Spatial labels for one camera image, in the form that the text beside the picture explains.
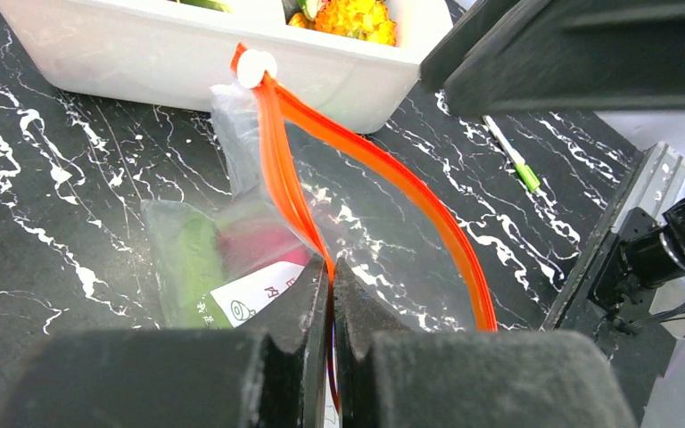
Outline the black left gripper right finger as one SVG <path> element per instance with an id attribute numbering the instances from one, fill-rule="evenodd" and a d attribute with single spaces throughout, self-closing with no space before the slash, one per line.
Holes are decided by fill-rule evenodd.
<path id="1" fill-rule="evenodd" d="M 334 340 L 345 427 L 633 427 L 613 370 L 576 332 L 416 331 L 339 260 Z"/>

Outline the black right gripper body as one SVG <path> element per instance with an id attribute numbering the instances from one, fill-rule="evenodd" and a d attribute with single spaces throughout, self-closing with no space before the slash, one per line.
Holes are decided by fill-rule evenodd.
<path id="1" fill-rule="evenodd" d="M 685 110 L 685 1 L 477 1 L 420 78 L 461 117 Z"/>

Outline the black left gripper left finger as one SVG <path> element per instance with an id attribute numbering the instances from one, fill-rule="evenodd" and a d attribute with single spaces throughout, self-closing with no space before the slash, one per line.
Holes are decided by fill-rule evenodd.
<path id="1" fill-rule="evenodd" d="M 327 272 L 234 329 L 92 330 L 26 357 L 0 427 L 321 427 Z"/>

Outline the purple beet toy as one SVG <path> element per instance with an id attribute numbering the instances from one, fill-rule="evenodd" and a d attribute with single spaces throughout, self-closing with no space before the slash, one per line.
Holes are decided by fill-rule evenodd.
<path id="1" fill-rule="evenodd" d="M 221 231 L 216 240 L 227 276 L 236 279 L 278 261 L 304 267 L 312 251 L 285 226 L 238 224 Z"/>

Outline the green leaf toy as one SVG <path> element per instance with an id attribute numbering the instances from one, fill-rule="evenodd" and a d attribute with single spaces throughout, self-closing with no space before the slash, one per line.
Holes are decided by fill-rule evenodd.
<path id="1" fill-rule="evenodd" d="M 212 292 L 227 283 L 217 229 L 200 212 L 189 214 L 165 248 L 160 279 L 163 315 L 170 328 L 230 329 Z"/>

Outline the clear zip bag orange zipper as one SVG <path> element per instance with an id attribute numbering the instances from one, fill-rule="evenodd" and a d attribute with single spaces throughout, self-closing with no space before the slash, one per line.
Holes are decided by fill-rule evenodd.
<path id="1" fill-rule="evenodd" d="M 141 204 L 160 279 L 165 248 L 191 213 L 219 233 L 241 223 L 292 231 L 331 271 L 339 260 L 406 323 L 426 331 L 494 331 L 483 269 L 436 193 L 376 144 L 314 111 L 276 80 L 276 60 L 238 45 L 234 81 L 211 89 L 211 122 L 231 197 L 216 209 L 182 201 Z M 211 294 L 231 328 L 286 292 L 304 268 L 278 261 Z"/>

